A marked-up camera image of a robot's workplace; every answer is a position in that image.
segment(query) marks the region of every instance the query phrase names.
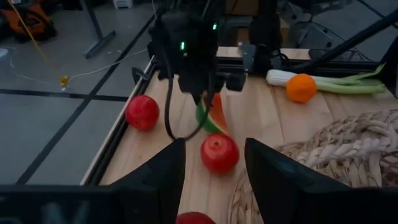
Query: toy fruit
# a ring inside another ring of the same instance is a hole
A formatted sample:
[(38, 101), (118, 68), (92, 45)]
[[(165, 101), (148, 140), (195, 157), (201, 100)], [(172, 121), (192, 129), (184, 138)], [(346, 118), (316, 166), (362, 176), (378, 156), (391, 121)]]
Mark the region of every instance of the toy fruit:
[(148, 131), (156, 125), (159, 106), (149, 96), (136, 96), (128, 104), (124, 115), (131, 126), (140, 131)]
[(175, 224), (216, 224), (210, 217), (200, 212), (187, 212), (178, 215)]
[(200, 157), (210, 172), (222, 175), (238, 163), (239, 149), (228, 135), (211, 134), (201, 145)]
[[(221, 104), (221, 96), (219, 93), (215, 93), (213, 97), (212, 107), (210, 108), (209, 115), (206, 119), (206, 123), (203, 125), (203, 129), (210, 134), (214, 133), (228, 133), (223, 105)], [(207, 94), (204, 93), (200, 102), (197, 106), (196, 117), (198, 123), (205, 117), (207, 108)]]
[(297, 74), (286, 83), (286, 95), (297, 103), (306, 103), (317, 94), (315, 80), (307, 74)]

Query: red apple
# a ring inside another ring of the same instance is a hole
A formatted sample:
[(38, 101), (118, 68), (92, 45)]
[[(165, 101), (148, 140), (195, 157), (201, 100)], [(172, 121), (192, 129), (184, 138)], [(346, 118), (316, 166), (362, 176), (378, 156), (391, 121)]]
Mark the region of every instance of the red apple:
[(187, 212), (177, 217), (176, 224), (216, 224), (210, 217), (200, 212)]
[(205, 167), (214, 174), (225, 174), (239, 161), (239, 149), (226, 134), (211, 134), (201, 145), (200, 156)]
[(125, 111), (126, 121), (140, 131), (148, 131), (156, 125), (159, 106), (149, 96), (135, 96)]

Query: wooden board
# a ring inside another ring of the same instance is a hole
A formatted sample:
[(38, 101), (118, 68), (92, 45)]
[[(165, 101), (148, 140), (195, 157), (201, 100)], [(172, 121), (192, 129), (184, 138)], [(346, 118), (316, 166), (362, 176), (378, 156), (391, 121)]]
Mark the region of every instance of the wooden board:
[[(283, 53), (289, 58), (308, 59), (308, 50), (284, 49)], [(220, 47), (218, 54), (239, 57), (236, 47)], [(148, 133), (127, 128), (101, 184), (107, 185), (118, 180), (171, 143), (162, 119), (167, 87), (166, 81), (160, 82), (156, 77), (152, 79), (146, 94), (158, 102), (161, 119), (154, 130)], [(170, 123), (176, 135), (185, 136), (197, 126), (195, 104), (191, 96), (180, 92), (176, 80), (174, 87)], [(307, 104), (297, 104), (286, 98), (283, 88), (269, 86), (265, 79), (256, 77), (247, 79), (242, 92), (223, 89), (221, 97), (229, 131), (239, 146), (241, 158), (230, 175), (213, 176), (204, 168), (200, 159), (200, 146), (206, 133), (201, 131), (187, 142), (186, 177), (179, 211), (206, 213), (217, 224), (227, 221), (229, 198), (236, 179), (244, 168), (243, 146), (247, 137), (276, 146), (306, 140), (334, 119), (367, 111), (398, 108), (398, 101), (389, 92), (373, 96), (318, 93)]]

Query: gray floor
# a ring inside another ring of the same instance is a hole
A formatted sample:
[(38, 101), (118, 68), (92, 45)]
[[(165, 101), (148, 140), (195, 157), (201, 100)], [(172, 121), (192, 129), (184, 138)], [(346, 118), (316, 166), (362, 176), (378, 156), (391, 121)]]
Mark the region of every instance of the gray floor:
[[(397, 0), (366, 2), (384, 15), (398, 7)], [(60, 11), (52, 17), (59, 35), (41, 47), (62, 75), (74, 76), (113, 63), (153, 13), (150, 4), (120, 10), (115, 10), (109, 4), (95, 11), (104, 33), (115, 29), (117, 35), (100, 54), (89, 60), (82, 53), (95, 38), (83, 14), (80, 11)], [(289, 12), (283, 16), (289, 18)], [(347, 39), (378, 19), (379, 16), (368, 8), (354, 2), (340, 11), (319, 15), (315, 21)], [(300, 29), (293, 28), (291, 40), (299, 33)], [(398, 30), (390, 27), (359, 45), (358, 49), (372, 60), (379, 60), (397, 35)], [(145, 49), (149, 39), (146, 31), (129, 54)], [(326, 39), (312, 32), (303, 48), (322, 48), (325, 42)], [(339, 43), (341, 40), (335, 37), (333, 45)], [(0, 89), (61, 91), (58, 76), (48, 69), (31, 43), (20, 45), (10, 39), (0, 42), (0, 46), (17, 49), (14, 65), (19, 75), (47, 83), (37, 83), (7, 73), (0, 75)], [(147, 53), (125, 59), (97, 94), (128, 96), (134, 86), (131, 67), (144, 68), (148, 61)], [(79, 78), (67, 91), (87, 94), (105, 73), (106, 70)], [(17, 181), (81, 102), (79, 99), (0, 94), (0, 184)], [(91, 101), (27, 183), (78, 184), (123, 104)]]

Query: orange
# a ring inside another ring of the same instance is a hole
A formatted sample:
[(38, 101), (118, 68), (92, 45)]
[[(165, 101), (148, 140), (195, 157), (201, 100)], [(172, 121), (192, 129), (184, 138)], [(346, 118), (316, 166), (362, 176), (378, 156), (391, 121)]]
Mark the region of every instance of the orange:
[(317, 94), (315, 80), (307, 74), (297, 74), (286, 83), (287, 98), (297, 103), (306, 103)]

